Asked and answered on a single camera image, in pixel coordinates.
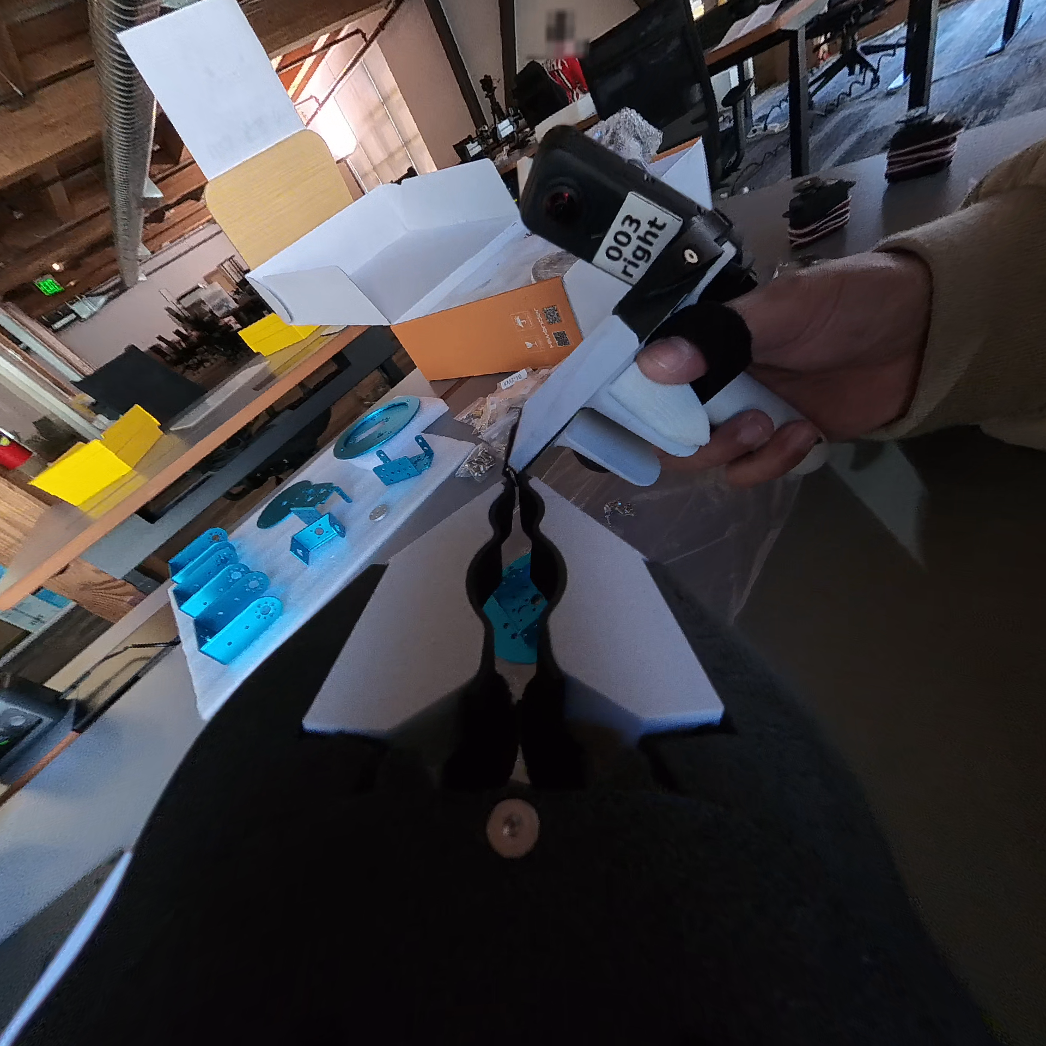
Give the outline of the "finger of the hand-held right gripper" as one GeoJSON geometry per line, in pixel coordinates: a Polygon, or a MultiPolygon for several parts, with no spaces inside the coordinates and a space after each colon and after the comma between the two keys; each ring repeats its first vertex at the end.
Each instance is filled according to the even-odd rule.
{"type": "Polygon", "coordinates": [[[507,451],[507,469],[519,474],[529,467],[638,351],[639,338],[620,317],[604,319],[526,401],[507,451]]]}

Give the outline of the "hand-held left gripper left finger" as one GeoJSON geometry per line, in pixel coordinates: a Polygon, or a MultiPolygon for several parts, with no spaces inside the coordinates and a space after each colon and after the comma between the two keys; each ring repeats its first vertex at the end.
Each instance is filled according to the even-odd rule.
{"type": "Polygon", "coordinates": [[[492,635],[467,571],[495,536],[502,492],[483,490],[390,558],[303,718],[306,733],[391,738],[442,714],[475,677],[492,635]]]}

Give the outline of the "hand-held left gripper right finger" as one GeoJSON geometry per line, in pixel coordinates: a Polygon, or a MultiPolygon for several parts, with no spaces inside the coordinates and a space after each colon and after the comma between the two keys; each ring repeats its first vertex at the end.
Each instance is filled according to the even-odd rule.
{"type": "Polygon", "coordinates": [[[520,477],[545,607],[527,708],[584,740],[634,746],[720,727],[725,708],[647,559],[540,480],[520,477]]]}

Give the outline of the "blue square metal bracket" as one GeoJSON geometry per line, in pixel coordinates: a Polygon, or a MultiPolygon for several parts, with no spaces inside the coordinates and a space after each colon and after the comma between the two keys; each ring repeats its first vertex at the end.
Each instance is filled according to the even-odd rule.
{"type": "Polygon", "coordinates": [[[506,631],[508,638],[522,639],[524,632],[535,629],[545,606],[546,598],[531,578],[528,551],[504,567],[484,609],[490,621],[506,631]]]}

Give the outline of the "person's right forearm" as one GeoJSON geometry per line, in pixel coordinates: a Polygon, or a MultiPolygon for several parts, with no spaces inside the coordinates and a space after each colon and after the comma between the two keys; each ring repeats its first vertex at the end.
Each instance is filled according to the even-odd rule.
{"type": "Polygon", "coordinates": [[[952,214],[879,242],[932,285],[920,377],[908,410],[872,440],[974,425],[1045,450],[1045,142],[994,167],[952,214]]]}

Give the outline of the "grey desk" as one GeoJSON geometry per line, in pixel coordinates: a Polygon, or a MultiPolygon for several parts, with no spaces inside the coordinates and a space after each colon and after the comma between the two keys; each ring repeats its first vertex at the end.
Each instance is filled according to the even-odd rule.
{"type": "Polygon", "coordinates": [[[1044,1044],[1044,451],[907,438],[954,482],[931,595],[815,523],[842,579],[790,567],[767,626],[808,708],[658,571],[726,723],[585,780],[281,737],[353,585],[194,745],[16,1044],[1044,1044]]]}

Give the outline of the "person's right hand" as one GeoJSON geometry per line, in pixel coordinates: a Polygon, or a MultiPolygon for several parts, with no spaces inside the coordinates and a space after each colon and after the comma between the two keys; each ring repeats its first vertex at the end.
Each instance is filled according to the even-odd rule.
{"type": "Polygon", "coordinates": [[[867,252],[794,272],[728,303],[751,333],[749,373],[801,420],[740,412],[664,470],[721,469],[751,488],[783,477],[822,441],[868,436],[903,416],[919,383],[932,306],[920,257],[867,252]]]}

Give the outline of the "bubble wrap bundle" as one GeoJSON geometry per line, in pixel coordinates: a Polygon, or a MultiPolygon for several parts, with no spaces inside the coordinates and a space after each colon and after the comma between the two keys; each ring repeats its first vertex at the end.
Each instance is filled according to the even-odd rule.
{"type": "Polygon", "coordinates": [[[661,147],[663,132],[635,110],[623,108],[593,126],[587,136],[626,162],[647,168],[661,147]]]}

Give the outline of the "pile of screw bags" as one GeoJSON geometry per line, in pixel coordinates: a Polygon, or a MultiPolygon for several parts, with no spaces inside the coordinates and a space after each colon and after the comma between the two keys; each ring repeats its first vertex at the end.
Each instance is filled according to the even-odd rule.
{"type": "Polygon", "coordinates": [[[503,467],[523,407],[554,372],[554,368],[521,369],[500,380],[494,391],[476,399],[456,416],[457,422],[472,428],[477,439],[456,470],[456,478],[480,481],[503,467]]]}

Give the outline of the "orange cardboard box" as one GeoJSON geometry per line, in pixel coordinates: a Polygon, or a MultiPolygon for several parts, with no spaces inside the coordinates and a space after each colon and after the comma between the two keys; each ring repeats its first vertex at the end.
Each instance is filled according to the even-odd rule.
{"type": "Polygon", "coordinates": [[[593,270],[533,281],[555,248],[526,231],[488,159],[354,200],[236,2],[197,2],[117,38],[285,323],[388,326],[427,380],[453,380],[555,366],[623,293],[593,270]]]}

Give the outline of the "clear plastic bag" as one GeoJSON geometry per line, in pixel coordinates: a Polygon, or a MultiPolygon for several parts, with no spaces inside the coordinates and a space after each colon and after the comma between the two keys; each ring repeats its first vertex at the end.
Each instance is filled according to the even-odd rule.
{"type": "Polygon", "coordinates": [[[733,488],[721,471],[688,475],[665,470],[646,488],[583,467],[574,454],[553,451],[535,477],[591,516],[649,561],[666,567],[700,602],[733,621],[761,574],[798,503],[815,503],[817,532],[834,533],[845,509],[922,565],[922,518],[929,491],[896,442],[861,440],[832,446],[826,464],[805,476],[757,488],[733,488]],[[635,517],[608,527],[602,508],[621,499],[635,517]]]}

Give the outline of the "white foam sheet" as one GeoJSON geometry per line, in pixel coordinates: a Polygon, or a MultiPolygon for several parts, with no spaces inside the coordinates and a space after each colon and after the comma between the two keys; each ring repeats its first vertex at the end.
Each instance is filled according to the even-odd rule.
{"type": "Polygon", "coordinates": [[[226,701],[257,670],[263,662],[329,602],[344,587],[376,561],[378,551],[391,540],[424,502],[448,479],[475,444],[439,435],[432,425],[448,412],[441,399],[401,394],[374,407],[348,428],[325,450],[292,476],[238,526],[228,532],[228,543],[218,546],[194,568],[190,577],[172,589],[172,602],[192,681],[198,713],[212,719],[226,701]],[[379,462],[376,452],[383,450],[390,458],[419,452],[415,436],[424,436],[434,450],[432,465],[411,480],[385,486],[373,474],[379,462]],[[311,565],[303,565],[290,551],[292,536],[302,523],[289,516],[270,530],[259,530],[257,517],[275,493],[299,481],[333,482],[347,492],[351,503],[333,497],[320,508],[336,516],[346,527],[343,539],[322,549],[311,565]],[[376,505],[387,504],[388,515],[369,521],[376,505]],[[229,665],[205,658],[198,649],[195,620],[182,613],[179,605],[194,595],[204,583],[224,567],[240,562],[252,571],[268,574],[270,584],[264,595],[281,600],[282,614],[262,637],[229,665]]]}

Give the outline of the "black servo motor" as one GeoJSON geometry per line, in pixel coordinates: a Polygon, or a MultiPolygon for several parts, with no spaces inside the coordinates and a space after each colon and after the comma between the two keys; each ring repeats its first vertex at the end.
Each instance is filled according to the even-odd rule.
{"type": "Polygon", "coordinates": [[[803,179],[791,197],[784,218],[790,248],[797,250],[843,228],[852,208],[855,182],[818,176],[803,179]]]}
{"type": "Polygon", "coordinates": [[[887,144],[886,182],[899,184],[945,170],[964,128],[963,119],[947,113],[904,121],[887,144]]]}

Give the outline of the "black-legged office table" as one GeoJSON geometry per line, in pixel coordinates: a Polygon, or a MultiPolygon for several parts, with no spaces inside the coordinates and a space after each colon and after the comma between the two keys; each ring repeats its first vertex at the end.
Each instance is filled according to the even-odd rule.
{"type": "MultiPolygon", "coordinates": [[[[937,1],[913,1],[908,4],[905,44],[908,87],[908,112],[922,113],[929,109],[937,38],[937,1]]],[[[812,25],[829,9],[829,2],[781,2],[772,15],[758,25],[733,37],[725,37],[705,52],[710,74],[744,65],[775,47],[788,49],[789,149],[792,178],[803,178],[810,172],[810,100],[808,85],[806,44],[815,37],[812,25]]]]}

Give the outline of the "wooden top table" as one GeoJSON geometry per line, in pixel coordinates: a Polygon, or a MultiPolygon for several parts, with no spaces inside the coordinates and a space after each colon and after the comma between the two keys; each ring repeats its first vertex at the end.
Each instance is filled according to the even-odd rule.
{"type": "Polygon", "coordinates": [[[378,370],[396,383],[403,376],[394,361],[397,350],[389,327],[349,326],[310,350],[277,354],[251,387],[236,390],[189,429],[164,435],[129,477],[103,491],[88,508],[48,507],[7,568],[2,608],[48,589],[116,621],[126,614],[120,586],[133,568],[368,376],[378,370]],[[256,420],[265,423],[260,434],[159,521],[139,516],[256,420]]]}

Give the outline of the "yellow box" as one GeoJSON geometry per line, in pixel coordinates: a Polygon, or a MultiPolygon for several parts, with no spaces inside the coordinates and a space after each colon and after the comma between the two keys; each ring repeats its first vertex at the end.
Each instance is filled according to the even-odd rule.
{"type": "Polygon", "coordinates": [[[139,405],[109,425],[101,437],[79,442],[29,481],[31,488],[82,507],[123,482],[162,438],[160,422],[139,405]]]}
{"type": "Polygon", "coordinates": [[[252,353],[268,358],[306,341],[319,331],[320,325],[291,325],[270,314],[238,329],[238,337],[252,353]]]}

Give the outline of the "white flat tray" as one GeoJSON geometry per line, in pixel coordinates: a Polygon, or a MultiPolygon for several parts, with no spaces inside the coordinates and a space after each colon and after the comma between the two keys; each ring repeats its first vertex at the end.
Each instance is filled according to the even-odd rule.
{"type": "Polygon", "coordinates": [[[252,390],[268,374],[268,364],[260,358],[248,365],[242,366],[236,372],[223,380],[215,388],[207,391],[203,397],[197,400],[190,407],[179,413],[174,419],[165,423],[163,425],[164,431],[173,433],[194,428],[209,414],[214,413],[229,399],[237,396],[242,389],[248,388],[252,390]]]}

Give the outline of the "blue printed sheet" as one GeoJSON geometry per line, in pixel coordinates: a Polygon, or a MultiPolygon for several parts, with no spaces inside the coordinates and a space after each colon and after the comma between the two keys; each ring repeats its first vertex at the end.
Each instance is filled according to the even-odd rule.
{"type": "Polygon", "coordinates": [[[42,588],[1,611],[1,620],[25,633],[33,634],[49,627],[59,616],[74,608],[73,600],[42,588]]]}

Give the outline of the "white instruction manual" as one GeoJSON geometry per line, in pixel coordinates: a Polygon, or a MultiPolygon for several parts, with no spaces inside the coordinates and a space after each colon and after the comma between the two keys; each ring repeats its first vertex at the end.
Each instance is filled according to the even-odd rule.
{"type": "Polygon", "coordinates": [[[124,881],[133,852],[109,856],[3,940],[1,1043],[15,1044],[56,990],[124,881]]]}

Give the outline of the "blue short box bracket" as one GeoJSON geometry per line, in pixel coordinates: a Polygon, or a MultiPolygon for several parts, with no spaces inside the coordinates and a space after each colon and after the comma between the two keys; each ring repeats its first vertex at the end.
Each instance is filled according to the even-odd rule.
{"type": "Polygon", "coordinates": [[[345,525],[332,514],[323,514],[310,520],[290,542],[291,554],[303,565],[311,565],[322,549],[333,542],[343,539],[346,535],[345,525]]]}

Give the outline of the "blue long U bracket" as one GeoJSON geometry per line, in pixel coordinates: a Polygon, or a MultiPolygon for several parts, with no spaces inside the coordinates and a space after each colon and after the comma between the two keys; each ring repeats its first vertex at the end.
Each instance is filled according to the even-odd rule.
{"type": "Polygon", "coordinates": [[[186,582],[203,559],[221,545],[228,543],[229,535],[222,528],[205,530],[167,562],[170,581],[174,585],[186,582]]]}
{"type": "Polygon", "coordinates": [[[179,605],[182,613],[195,621],[217,618],[221,607],[251,601],[268,590],[270,579],[263,571],[252,571],[246,564],[233,562],[187,596],[179,605]]]}
{"type": "Polygon", "coordinates": [[[281,600],[268,595],[249,602],[236,597],[228,605],[214,604],[195,622],[198,649],[205,658],[229,665],[278,621],[281,614],[281,600]]]}

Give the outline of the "blue small U bracket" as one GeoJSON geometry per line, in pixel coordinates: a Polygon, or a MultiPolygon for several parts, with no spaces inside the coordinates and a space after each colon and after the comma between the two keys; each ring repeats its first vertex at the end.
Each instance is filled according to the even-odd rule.
{"type": "Polygon", "coordinates": [[[376,456],[379,464],[373,468],[373,474],[385,486],[393,486],[401,482],[420,477],[433,463],[434,450],[424,436],[415,436],[419,452],[414,455],[390,458],[383,450],[378,450],[376,456]]]}

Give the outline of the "blue round-ended flat bracket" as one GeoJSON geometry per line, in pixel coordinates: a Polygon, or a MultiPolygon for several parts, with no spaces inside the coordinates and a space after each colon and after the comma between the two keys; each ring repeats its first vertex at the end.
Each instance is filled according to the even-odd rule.
{"type": "Polygon", "coordinates": [[[270,530],[289,516],[295,516],[302,523],[311,524],[321,518],[323,513],[320,508],[333,497],[351,503],[347,492],[333,482],[299,481],[286,485],[263,506],[255,526],[259,530],[270,530]]]}

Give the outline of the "silver ventilation duct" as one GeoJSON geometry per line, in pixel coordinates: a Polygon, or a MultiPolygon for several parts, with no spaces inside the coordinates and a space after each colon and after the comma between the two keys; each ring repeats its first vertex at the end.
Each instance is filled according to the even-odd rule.
{"type": "Polygon", "coordinates": [[[89,27],[101,97],[103,146],[119,276],[131,289],[149,256],[142,242],[150,203],[162,198],[150,181],[156,99],[121,35],[159,16],[157,1],[90,1],[89,27]]]}

